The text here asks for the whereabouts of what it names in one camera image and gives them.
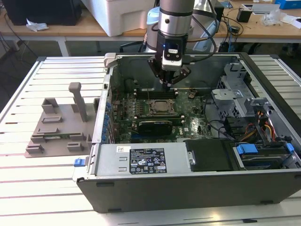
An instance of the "computer case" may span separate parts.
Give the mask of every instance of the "computer case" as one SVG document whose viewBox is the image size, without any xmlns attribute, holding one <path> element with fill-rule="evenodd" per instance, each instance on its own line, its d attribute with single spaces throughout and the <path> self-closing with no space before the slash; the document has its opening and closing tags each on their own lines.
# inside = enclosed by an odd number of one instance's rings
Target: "computer case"
<svg viewBox="0 0 301 226">
<path fill-rule="evenodd" d="M 80 0 L 2 0 L 14 25 L 35 23 L 73 26 L 81 16 Z"/>
</svg>

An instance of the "slotted metal table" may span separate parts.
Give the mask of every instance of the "slotted metal table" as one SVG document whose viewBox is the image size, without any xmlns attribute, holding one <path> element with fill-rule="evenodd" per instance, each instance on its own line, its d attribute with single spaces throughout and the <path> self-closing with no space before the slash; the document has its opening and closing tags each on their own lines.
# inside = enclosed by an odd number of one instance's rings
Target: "slotted metal table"
<svg viewBox="0 0 301 226">
<path fill-rule="evenodd" d="M 300 78 L 280 59 L 251 57 L 301 117 Z M 273 205 L 98 214 L 72 180 L 78 156 L 24 158 L 43 99 L 56 97 L 58 104 L 71 104 L 69 83 L 79 81 L 85 102 L 92 103 L 103 88 L 103 60 L 98 56 L 47 57 L 36 62 L 0 114 L 0 225 L 240 226 L 250 219 L 253 226 L 301 225 L 301 192 Z M 263 97 L 260 87 L 253 86 Z"/>
</svg>

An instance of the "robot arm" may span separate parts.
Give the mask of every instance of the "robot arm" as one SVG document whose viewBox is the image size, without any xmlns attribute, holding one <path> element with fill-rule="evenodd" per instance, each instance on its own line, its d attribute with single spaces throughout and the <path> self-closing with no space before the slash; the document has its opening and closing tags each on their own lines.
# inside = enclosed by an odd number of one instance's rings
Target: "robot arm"
<svg viewBox="0 0 301 226">
<path fill-rule="evenodd" d="M 193 7 L 194 0 L 160 1 L 157 52 L 148 62 L 166 91 L 190 73 L 182 61 Z"/>
</svg>

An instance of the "motherboard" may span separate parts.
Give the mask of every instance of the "motherboard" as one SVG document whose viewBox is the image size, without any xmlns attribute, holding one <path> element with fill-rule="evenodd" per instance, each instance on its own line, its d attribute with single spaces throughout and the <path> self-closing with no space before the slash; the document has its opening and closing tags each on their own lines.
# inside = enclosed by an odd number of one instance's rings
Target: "motherboard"
<svg viewBox="0 0 301 226">
<path fill-rule="evenodd" d="M 162 143 L 212 138 L 204 118 L 203 98 L 192 89 L 175 89 L 165 94 L 135 91 L 123 97 L 117 93 L 112 101 L 115 142 Z"/>
</svg>

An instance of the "screw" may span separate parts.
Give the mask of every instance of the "screw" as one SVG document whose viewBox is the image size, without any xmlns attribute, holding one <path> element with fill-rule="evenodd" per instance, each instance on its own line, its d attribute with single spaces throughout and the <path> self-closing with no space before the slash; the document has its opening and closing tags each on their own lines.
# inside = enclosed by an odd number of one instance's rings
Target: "screw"
<svg viewBox="0 0 301 226">
<path fill-rule="evenodd" d="M 189 164 L 190 164 L 190 165 L 195 165 L 196 162 L 194 161 L 194 159 L 189 159 Z"/>
</svg>

